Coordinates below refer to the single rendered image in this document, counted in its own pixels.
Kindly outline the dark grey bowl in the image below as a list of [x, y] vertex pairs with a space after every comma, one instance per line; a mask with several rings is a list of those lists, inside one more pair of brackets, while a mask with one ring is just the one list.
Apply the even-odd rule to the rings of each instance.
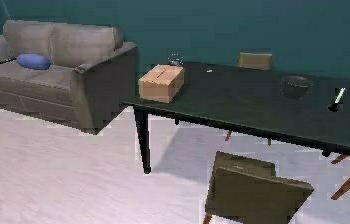
[[301, 76], [285, 76], [281, 81], [281, 93], [289, 99], [300, 99], [307, 92], [313, 82]]

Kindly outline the brown cardboard box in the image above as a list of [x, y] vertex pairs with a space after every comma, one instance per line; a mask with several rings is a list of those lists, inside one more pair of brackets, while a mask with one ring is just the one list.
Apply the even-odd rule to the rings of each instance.
[[181, 66], [156, 65], [138, 80], [143, 99], [169, 103], [184, 84], [185, 69]]

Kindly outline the clear glass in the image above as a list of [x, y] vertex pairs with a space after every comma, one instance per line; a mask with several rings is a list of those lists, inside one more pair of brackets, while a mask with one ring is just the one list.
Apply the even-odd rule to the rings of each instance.
[[183, 65], [183, 57], [179, 53], [172, 53], [168, 57], [168, 63], [171, 66], [182, 66]]

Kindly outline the dark green table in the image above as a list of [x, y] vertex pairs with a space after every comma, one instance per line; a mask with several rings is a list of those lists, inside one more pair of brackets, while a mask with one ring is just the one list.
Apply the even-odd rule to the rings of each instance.
[[[313, 86], [299, 100], [281, 93], [286, 73], [186, 62], [185, 83], [169, 103], [138, 96], [134, 109], [143, 170], [151, 172], [150, 114], [257, 137], [350, 155], [350, 79], [309, 75]], [[328, 107], [342, 87], [337, 112]]]

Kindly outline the grey brown sofa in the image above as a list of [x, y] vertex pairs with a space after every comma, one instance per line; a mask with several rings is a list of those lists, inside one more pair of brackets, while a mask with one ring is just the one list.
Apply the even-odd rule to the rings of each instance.
[[47, 57], [48, 70], [0, 64], [0, 109], [98, 134], [135, 94], [137, 45], [117, 27], [8, 20], [0, 61]]

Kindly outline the tan chair wooden legs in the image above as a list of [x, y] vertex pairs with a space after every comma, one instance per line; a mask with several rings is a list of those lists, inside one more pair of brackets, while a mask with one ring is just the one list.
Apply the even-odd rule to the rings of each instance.
[[271, 53], [246, 53], [241, 52], [238, 55], [237, 66], [241, 68], [250, 68], [258, 70], [271, 69]]

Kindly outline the blue oval cushion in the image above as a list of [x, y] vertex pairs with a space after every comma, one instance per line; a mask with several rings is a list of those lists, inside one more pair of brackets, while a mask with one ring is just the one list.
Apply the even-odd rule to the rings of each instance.
[[32, 70], [48, 70], [51, 65], [47, 57], [38, 54], [21, 54], [16, 61], [20, 66]]

